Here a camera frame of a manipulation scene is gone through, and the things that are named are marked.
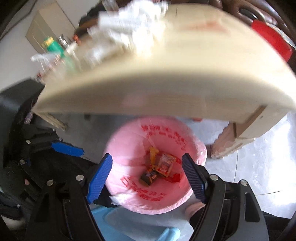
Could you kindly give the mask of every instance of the white wall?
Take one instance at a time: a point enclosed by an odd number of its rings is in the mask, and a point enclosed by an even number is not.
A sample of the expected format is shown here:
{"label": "white wall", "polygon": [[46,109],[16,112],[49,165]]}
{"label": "white wall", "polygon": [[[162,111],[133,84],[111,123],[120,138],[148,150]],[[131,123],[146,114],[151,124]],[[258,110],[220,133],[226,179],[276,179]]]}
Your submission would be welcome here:
{"label": "white wall", "polygon": [[[34,77],[38,72],[38,65],[30,60],[37,52],[26,39],[26,33],[36,12],[53,2],[54,0],[38,0],[32,13],[0,41],[0,90],[19,80]],[[97,2],[98,0],[58,0],[74,26],[78,26],[81,16]]]}

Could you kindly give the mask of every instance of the person's foot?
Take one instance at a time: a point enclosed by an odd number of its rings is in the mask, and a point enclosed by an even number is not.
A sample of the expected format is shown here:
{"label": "person's foot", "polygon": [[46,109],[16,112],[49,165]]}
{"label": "person's foot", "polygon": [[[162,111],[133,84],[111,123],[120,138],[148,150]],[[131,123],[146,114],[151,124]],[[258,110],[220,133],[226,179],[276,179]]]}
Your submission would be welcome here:
{"label": "person's foot", "polygon": [[185,209],[185,217],[187,221],[189,222],[190,218],[196,214],[200,209],[202,209],[205,205],[199,201],[196,203],[191,204]]}

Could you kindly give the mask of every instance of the blue plastic object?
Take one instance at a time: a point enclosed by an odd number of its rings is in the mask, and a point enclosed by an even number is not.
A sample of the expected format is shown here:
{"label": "blue plastic object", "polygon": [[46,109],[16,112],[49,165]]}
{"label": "blue plastic object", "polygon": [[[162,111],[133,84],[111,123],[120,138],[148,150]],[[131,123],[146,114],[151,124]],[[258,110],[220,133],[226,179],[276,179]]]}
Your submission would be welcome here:
{"label": "blue plastic object", "polygon": [[[116,208],[107,208],[100,206],[91,211],[104,239],[106,241],[134,241],[132,238],[117,231],[106,221],[106,216],[111,212],[115,211],[115,209]],[[164,232],[159,236],[159,238],[156,241],[176,241],[180,237],[180,234],[181,232],[178,228],[168,227],[164,230]]]}
{"label": "blue plastic object", "polygon": [[110,154],[105,154],[101,162],[99,163],[99,168],[94,174],[92,180],[89,182],[89,191],[87,193],[86,199],[89,204],[93,203],[94,200],[98,199],[106,179],[112,168],[112,156]]}
{"label": "blue plastic object", "polygon": [[76,147],[76,146],[72,146],[63,142],[54,142],[52,143],[52,148],[56,151],[56,152],[60,152],[63,154],[67,154],[70,156],[76,156],[76,157],[80,157],[84,155],[84,150]]}
{"label": "blue plastic object", "polygon": [[205,203],[205,182],[201,179],[197,165],[188,153],[182,156],[182,167],[197,199]]}

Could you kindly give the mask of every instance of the black cable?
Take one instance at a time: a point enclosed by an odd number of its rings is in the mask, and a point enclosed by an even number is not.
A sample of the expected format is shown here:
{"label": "black cable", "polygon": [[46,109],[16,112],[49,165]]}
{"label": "black cable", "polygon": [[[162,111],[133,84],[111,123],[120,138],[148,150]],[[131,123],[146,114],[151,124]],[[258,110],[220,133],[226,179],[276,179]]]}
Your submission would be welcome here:
{"label": "black cable", "polygon": [[[10,20],[9,21],[7,21],[7,20],[4,20],[4,22],[6,22],[6,24],[4,24],[4,25],[2,25],[2,28],[0,29],[0,34],[2,34],[3,32],[4,32],[4,30],[5,30],[5,28],[6,28],[6,26],[9,24],[9,22],[12,20],[12,18],[14,17],[14,15],[25,5],[25,3],[27,2],[28,0],[24,0],[24,1],[21,1],[21,3],[22,4],[18,4],[15,8],[14,8],[14,11],[12,11],[9,15],[8,15],[8,17],[6,17],[6,19],[9,19],[10,18]],[[10,32],[10,30],[12,30],[20,21],[22,21],[22,20],[24,20],[27,16],[29,16],[30,14],[31,14],[31,12],[32,12],[32,10],[33,10],[33,8],[35,7],[35,4],[37,3],[37,1],[38,0],[35,0],[35,2],[33,3],[33,5],[32,5],[32,7],[31,7],[31,9],[30,9],[30,11],[26,14],[26,15],[24,15],[22,18],[20,18],[14,25],[12,25],[11,27],[10,27],[10,29],[4,34],[4,35],[2,35],[1,37],[0,37],[0,41],[4,38],[4,36],[6,36],[9,32]]]}

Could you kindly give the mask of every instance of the beige box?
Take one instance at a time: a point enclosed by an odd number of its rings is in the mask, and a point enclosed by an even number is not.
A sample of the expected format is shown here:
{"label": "beige box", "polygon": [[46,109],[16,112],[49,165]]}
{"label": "beige box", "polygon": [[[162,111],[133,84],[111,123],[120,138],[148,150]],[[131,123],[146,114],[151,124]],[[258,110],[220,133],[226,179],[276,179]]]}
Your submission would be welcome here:
{"label": "beige box", "polygon": [[55,2],[37,12],[28,29],[26,38],[38,53],[44,53],[46,49],[41,44],[46,37],[53,37],[54,40],[57,40],[57,37],[63,34],[72,39],[73,33],[74,26]]}

